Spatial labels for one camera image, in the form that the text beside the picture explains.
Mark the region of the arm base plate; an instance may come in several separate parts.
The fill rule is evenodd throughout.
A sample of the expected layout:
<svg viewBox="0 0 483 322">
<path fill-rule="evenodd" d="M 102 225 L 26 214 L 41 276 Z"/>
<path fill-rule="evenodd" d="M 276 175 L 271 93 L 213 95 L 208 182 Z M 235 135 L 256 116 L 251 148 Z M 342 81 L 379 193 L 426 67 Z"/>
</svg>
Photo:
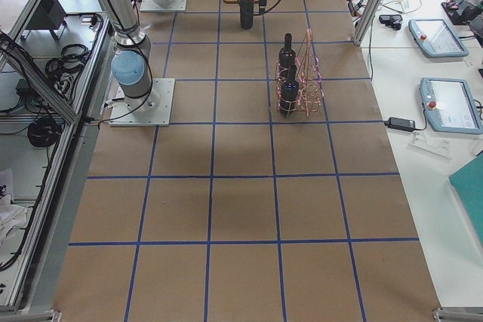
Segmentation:
<svg viewBox="0 0 483 322">
<path fill-rule="evenodd" d="M 179 13 L 186 10 L 187 0 L 142 0 L 141 12 Z"/>
<path fill-rule="evenodd" d="M 150 127 L 170 124 L 175 89 L 174 78 L 155 78 L 147 100 L 126 98 L 120 86 L 113 104 L 109 124 L 115 127 Z"/>
</svg>

